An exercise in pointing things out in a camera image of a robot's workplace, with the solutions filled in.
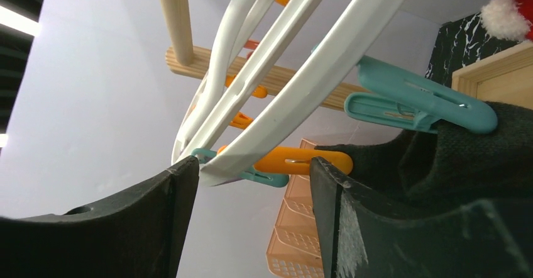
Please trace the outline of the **white round clip hanger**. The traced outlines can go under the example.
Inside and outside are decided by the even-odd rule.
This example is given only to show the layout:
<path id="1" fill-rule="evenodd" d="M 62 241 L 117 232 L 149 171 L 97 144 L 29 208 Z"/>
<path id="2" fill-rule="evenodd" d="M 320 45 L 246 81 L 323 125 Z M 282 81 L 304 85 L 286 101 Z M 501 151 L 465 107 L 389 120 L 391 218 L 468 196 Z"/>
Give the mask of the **white round clip hanger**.
<path id="1" fill-rule="evenodd" d="M 193 45 L 188 1 L 160 2 L 172 39 L 165 54 L 169 69 L 178 74 L 174 53 L 178 44 L 182 45 L 184 59 L 196 59 L 204 65 L 208 64 L 213 46 L 206 49 Z M 251 94 L 247 98 L 238 97 L 225 86 L 222 88 L 223 100 L 213 110 L 204 112 L 192 108 L 195 95 L 202 85 L 200 79 L 201 84 L 175 137 L 171 162 L 176 164 L 191 156 L 196 148 L 217 153 L 222 147 L 233 147 L 264 154 L 281 147 L 281 142 L 317 107 L 340 108 L 342 99 L 352 90 L 352 86 L 345 84 L 343 79 L 364 56 L 403 2 L 404 0 L 351 0 L 299 70 L 276 66 L 276 61 L 315 8 L 291 42 L 278 51 L 278 57 L 267 76 L 258 85 L 252 85 Z M 259 44 L 278 17 L 287 10 L 286 4 L 270 5 L 239 51 L 238 58 L 234 61 L 235 66 L 243 66 L 259 52 Z M 200 180 L 207 186 L 235 181 L 249 167 L 247 162 L 232 165 L 217 163 L 215 158 L 216 156 L 208 163 L 201 164 Z"/>

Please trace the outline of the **orange clothes peg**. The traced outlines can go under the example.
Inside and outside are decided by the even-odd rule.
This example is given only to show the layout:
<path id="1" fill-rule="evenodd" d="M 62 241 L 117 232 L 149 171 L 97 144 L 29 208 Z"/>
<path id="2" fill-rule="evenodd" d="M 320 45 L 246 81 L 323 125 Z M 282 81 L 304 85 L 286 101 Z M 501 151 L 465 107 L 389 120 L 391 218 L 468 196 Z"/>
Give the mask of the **orange clothes peg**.
<path id="1" fill-rule="evenodd" d="M 217 163 L 226 162 L 232 165 L 247 162 L 249 167 L 245 170 L 253 167 L 266 173 L 309 175 L 311 160 L 314 158 L 325 159 L 345 174 L 350 173 L 354 166 L 352 158 L 343 152 L 294 147 L 276 147 L 264 154 L 250 149 L 222 147 L 214 160 Z"/>

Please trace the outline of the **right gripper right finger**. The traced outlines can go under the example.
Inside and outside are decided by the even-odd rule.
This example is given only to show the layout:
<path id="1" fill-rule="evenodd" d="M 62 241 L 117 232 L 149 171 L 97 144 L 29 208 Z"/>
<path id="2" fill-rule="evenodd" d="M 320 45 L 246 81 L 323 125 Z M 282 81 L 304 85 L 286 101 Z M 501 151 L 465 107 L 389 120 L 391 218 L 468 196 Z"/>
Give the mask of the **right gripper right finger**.
<path id="1" fill-rule="evenodd" d="M 532 199 L 420 212 L 323 158 L 310 189 L 326 277 L 531 277 Z"/>

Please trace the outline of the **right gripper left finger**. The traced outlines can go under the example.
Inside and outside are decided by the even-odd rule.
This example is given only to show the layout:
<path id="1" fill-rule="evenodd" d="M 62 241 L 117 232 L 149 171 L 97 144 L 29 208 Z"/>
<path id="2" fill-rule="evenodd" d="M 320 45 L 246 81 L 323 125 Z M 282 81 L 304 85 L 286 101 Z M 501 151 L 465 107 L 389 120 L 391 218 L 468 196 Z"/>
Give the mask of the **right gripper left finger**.
<path id="1" fill-rule="evenodd" d="M 175 277 L 199 183 L 189 156 L 61 215 L 1 219 L 2 277 Z"/>

